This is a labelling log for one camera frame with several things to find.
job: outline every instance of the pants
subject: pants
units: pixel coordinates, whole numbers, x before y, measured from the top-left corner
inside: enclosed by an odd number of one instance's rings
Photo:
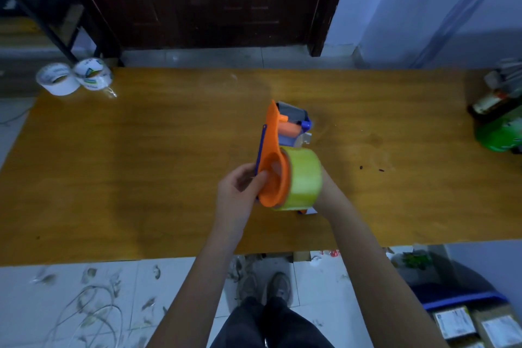
[[[210,348],[334,348],[315,325],[279,297],[263,306],[248,297],[238,306]]]

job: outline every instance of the sneaker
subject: sneaker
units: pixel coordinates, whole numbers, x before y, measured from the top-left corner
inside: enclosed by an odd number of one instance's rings
[[[253,297],[258,300],[258,292],[257,292],[257,278],[253,273],[247,273],[239,282],[238,282],[238,291],[237,296],[240,302],[243,302],[247,297]]]
[[[292,296],[292,286],[290,285],[290,278],[284,272],[277,272],[268,282],[266,291],[266,301],[268,302],[272,297],[280,297],[287,304],[290,304]]]

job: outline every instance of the yellow tape roll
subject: yellow tape roll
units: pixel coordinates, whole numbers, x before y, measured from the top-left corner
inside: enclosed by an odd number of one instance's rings
[[[278,211],[299,211],[314,205],[323,186],[321,162],[308,148],[281,146],[290,164],[290,188]]]

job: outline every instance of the tape roll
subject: tape roll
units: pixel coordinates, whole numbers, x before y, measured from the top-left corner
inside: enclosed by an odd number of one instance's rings
[[[64,63],[50,63],[36,73],[36,82],[53,95],[63,96],[80,87],[73,72]]]
[[[312,207],[323,186],[323,172],[317,155],[308,148],[281,146],[290,165],[290,185],[278,211],[298,211]]]
[[[91,91],[98,91],[111,85],[112,72],[100,58],[88,58],[78,62],[73,68],[78,81]]]

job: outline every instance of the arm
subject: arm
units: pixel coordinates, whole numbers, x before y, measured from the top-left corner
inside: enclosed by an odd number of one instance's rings
[[[447,348],[427,312],[388,260],[368,225],[323,169],[314,205],[328,221],[343,256],[375,348]]]
[[[206,347],[233,252],[266,182],[266,172],[254,178],[254,167],[242,165],[219,182],[212,231],[147,348]]]

